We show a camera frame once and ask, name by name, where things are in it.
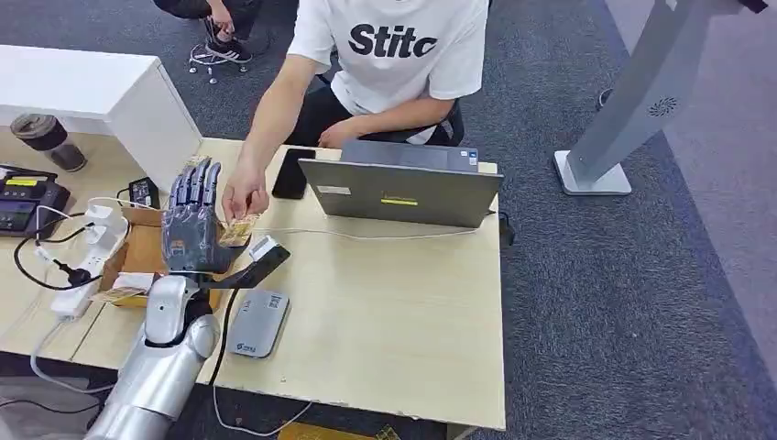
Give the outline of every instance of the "floor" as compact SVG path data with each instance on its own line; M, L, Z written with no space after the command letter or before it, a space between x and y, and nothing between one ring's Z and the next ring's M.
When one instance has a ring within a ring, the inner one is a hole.
M516 246L502 250L508 431L474 438L777 438L761 341L672 134L671 147L659 135L624 162L631 196L561 192L552 152L580 137L594 96L628 58L607 1L497 0L483 91L462 102L465 144L506 174L501 209L517 226ZM221 71L209 85L185 62L199 25L150 1L4 7L15 19L0 28L2 44L160 56L204 135L226 138L246 134L294 19L294 2L267 0L250 45L260 51L270 36L268 52L249 72ZM14 362L24 374L24 359ZM250 438L218 427L206 398L198 388L170 438ZM228 418L257 429L301 405L238 391L219 402ZM363 435L391 424L403 440L443 438L437 423L321 405L302 420Z
M652 2L607 0L627 48ZM664 132L764 361L777 378L777 9L715 18L689 107Z

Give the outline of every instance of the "gray carpet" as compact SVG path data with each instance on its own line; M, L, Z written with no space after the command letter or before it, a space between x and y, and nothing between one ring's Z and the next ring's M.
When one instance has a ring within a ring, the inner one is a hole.
M204 135L241 138L282 61L294 7L266 2L251 45L264 46L267 23L275 44L216 86L186 72L199 25L145 0L5 0L13 20L0 43L158 55ZM502 251L508 431L475 438L777 439L774 386L666 140L624 163L629 197L561 192L551 152L583 133L593 96L626 60L615 32L603 0L497 0L491 14L484 90L463 101L465 143L507 175L501 207L518 234ZM227 418L258 429L301 406L222 395ZM321 405L302 420L443 438L437 423ZM170 438L251 437L220 429L200 387Z

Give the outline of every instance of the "sneaker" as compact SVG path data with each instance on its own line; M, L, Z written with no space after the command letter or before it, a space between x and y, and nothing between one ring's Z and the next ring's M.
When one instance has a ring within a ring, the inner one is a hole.
M205 43L205 49L216 57L239 64L249 62L253 58L251 52L246 50L242 44L234 39L227 42L219 41L218 39L215 41L208 41Z

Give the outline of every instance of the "desk surface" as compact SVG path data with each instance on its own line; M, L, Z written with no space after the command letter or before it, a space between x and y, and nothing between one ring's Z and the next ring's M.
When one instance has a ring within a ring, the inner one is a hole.
M199 153L220 160L227 176L239 147L236 141L206 139ZM335 150L319 153L322 159L336 160L338 155ZM275 180L282 157L281 151L268 168L269 182ZM481 164L481 169L496 172L493 164ZM273 200L257 228L330 230L359 237L451 231L328 218L312 192L302 201ZM227 354L219 386L505 429L495 216L473 234L419 240L267 233L291 258L260 287L288 294L290 310L272 355L254 360ZM235 266L245 264L247 256ZM217 313L220 319L223 313L224 307ZM105 306L72 360L118 369L142 320L142 310ZM206 363L199 382L210 378L214 360Z
M84 168L75 173L57 169L43 155L17 140L6 128L0 129L0 151L2 162L34 170L56 172L60 175L57 183L71 191L69 212L82 212L87 201L96 196L115 196L133 180L144 176L143 171L132 160L113 137L72 135L89 160ZM64 235L77 228L77 221L66 221L55 233L55 237ZM56 322L56 316L49 309L54 293L39 288L18 272L12 260L12 253L18 238L0 237L0 254L4 263L0 264L0 280L4 288L0 290L0 350L29 354L35 344ZM43 279L46 273L42 263L32 255L32 245L27 245L20 255L25 268L33 275ZM80 262L82 249L69 249L66 245L47 245L55 256L71 264ZM52 270L47 281L56 285L66 285L58 271ZM76 349L83 341L94 318L100 312L101 304L92 304L85 316L78 322L65 325L51 339L42 356L60 360L71 360Z

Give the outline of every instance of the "black pants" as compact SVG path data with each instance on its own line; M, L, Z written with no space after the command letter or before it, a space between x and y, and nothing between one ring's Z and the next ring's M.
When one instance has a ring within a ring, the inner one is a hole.
M310 92L305 95L297 126L294 127L291 136L286 140L286 144L318 147L318 139L327 128L352 116L340 104L329 86ZM361 138L384 142L404 142L407 140L407 136L398 136L398 133L395 132L373 133ZM448 134L441 126L437 126L427 144L448 145L448 142L450 142Z
M235 24L235 37L246 40L257 19L263 0L224 0L224 6ZM159 9L178 18L205 18L211 7L205 0L154 0Z

